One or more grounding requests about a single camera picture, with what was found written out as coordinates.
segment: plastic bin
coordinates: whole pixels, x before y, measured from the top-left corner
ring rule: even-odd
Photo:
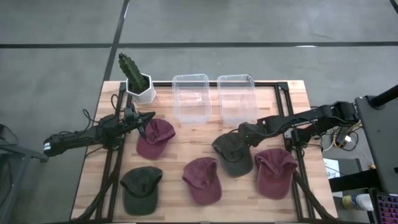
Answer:
[[[217,78],[218,99],[224,126],[237,127],[257,119],[256,89],[251,75],[223,75]]]
[[[173,78],[174,117],[184,125],[206,124],[211,116],[209,78],[205,74]]]

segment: dark green baseball cap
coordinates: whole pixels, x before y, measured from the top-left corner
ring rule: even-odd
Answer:
[[[244,143],[241,134],[223,134],[214,140],[212,146],[229,176],[241,177],[253,169],[250,148]]]
[[[146,166],[132,169],[120,180],[123,187],[123,206],[129,215],[149,215],[156,210],[158,183],[163,172]]]

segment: concrete floor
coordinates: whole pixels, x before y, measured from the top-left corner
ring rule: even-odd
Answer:
[[[0,44],[113,42],[123,0],[0,0]],[[398,41],[388,0],[130,0],[120,43]],[[0,49],[0,123],[22,145],[83,129],[95,113],[110,49]],[[118,49],[154,80],[175,75],[250,73],[304,80],[312,105],[377,94],[398,82],[398,47]],[[117,61],[110,80],[125,79]],[[370,156],[360,132],[358,148]],[[84,150],[31,163],[12,223],[69,219]],[[359,149],[325,157],[360,158]],[[358,220],[358,215],[351,217]]]

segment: wooden table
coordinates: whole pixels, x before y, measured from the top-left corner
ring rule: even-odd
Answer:
[[[303,81],[286,81],[289,84],[294,113],[310,109]],[[131,169],[141,166],[155,166],[163,170],[164,176],[159,185],[159,203],[157,210],[147,216],[132,217],[124,212],[122,187],[118,187],[115,204],[114,222],[287,222],[297,221],[292,193],[282,200],[270,200],[258,194],[256,190],[256,169],[239,178],[230,178],[219,166],[218,175],[223,189],[222,199],[210,206],[199,207],[193,203],[188,187],[182,181],[184,166],[190,161],[204,156],[217,158],[211,143],[217,136],[228,132],[220,116],[220,107],[216,87],[211,87],[211,104],[213,115],[208,124],[203,126],[181,126],[173,115],[173,96],[171,87],[155,88],[157,96],[153,104],[136,109],[142,112],[156,111],[156,118],[166,119],[176,131],[176,136],[169,141],[166,150],[157,161],[150,161],[138,156],[136,142],[138,133],[133,131],[126,136],[121,177]],[[111,106],[111,95],[118,93],[119,82],[105,82],[99,99],[96,120],[114,113]],[[275,91],[270,87],[256,88],[259,118],[278,114]],[[88,151],[98,146],[89,147]],[[284,148],[282,136],[269,138],[252,147],[252,155],[270,148]],[[80,184],[73,207],[72,218],[78,217],[91,203],[100,189],[106,151],[99,150],[85,159]],[[305,149],[304,157],[308,181],[312,192],[328,212],[337,217],[335,204],[331,195],[329,181],[319,147]],[[300,190],[302,207],[307,209]],[[109,196],[106,197],[104,210],[108,210]]]

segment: cactus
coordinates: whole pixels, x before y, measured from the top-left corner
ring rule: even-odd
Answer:
[[[141,75],[136,63],[124,53],[119,54],[119,65],[129,79],[133,92],[140,94],[149,88],[148,81]]]

